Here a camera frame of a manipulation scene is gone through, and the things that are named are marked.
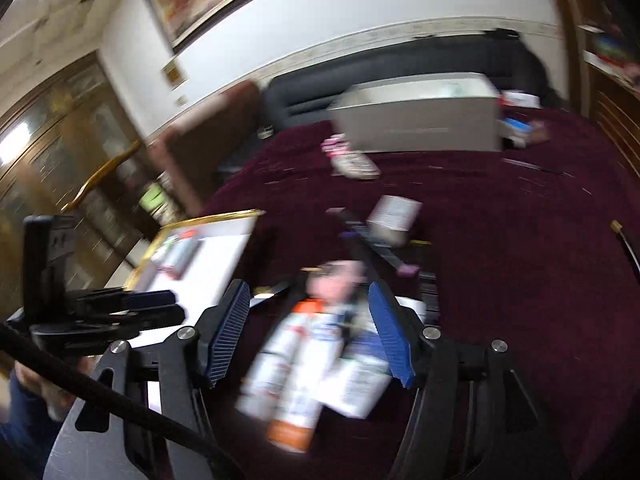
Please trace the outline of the person's left hand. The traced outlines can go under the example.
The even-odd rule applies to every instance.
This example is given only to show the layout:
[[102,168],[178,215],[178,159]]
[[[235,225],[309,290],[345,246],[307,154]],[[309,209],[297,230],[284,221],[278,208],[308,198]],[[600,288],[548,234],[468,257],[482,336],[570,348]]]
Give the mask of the person's left hand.
[[41,377],[20,362],[15,363],[14,372],[18,382],[26,390],[36,396],[40,396],[46,402],[50,419],[55,422],[62,422],[66,419],[70,408],[76,400],[76,396],[53,382],[49,382],[46,378]]

